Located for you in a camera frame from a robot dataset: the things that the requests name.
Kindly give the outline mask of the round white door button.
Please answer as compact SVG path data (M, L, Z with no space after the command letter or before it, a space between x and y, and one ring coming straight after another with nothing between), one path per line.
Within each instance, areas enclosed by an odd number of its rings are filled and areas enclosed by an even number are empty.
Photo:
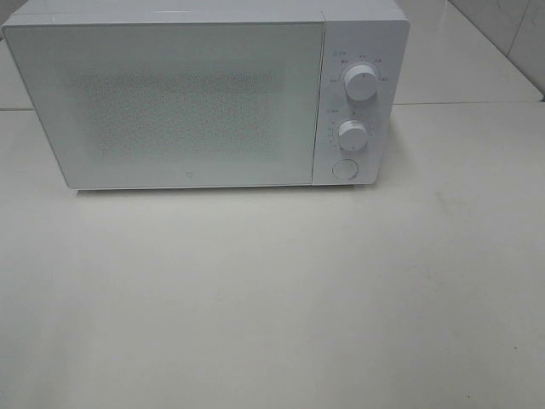
M352 180L359 172L358 164L352 159L343 159L332 167L332 174L339 180Z

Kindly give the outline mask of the white microwave knob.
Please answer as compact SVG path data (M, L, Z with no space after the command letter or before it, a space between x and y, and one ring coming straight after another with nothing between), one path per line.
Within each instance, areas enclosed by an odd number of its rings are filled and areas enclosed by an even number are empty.
M378 71L369 63L350 66L343 77L345 92L352 101L367 101L378 90Z
M359 151L366 146L369 139L370 131L365 122L349 120L342 123L338 128L338 144L344 151Z

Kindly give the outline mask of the white microwave door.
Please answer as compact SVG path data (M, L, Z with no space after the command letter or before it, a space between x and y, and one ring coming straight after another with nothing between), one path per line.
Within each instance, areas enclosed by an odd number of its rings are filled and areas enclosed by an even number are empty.
M68 187L311 181L323 27L10 26Z

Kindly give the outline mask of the white microwave oven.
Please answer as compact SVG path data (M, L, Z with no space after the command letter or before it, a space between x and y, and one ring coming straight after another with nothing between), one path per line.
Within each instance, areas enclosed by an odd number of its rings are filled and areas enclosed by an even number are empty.
M29 1L2 27L76 190L375 182L394 1Z

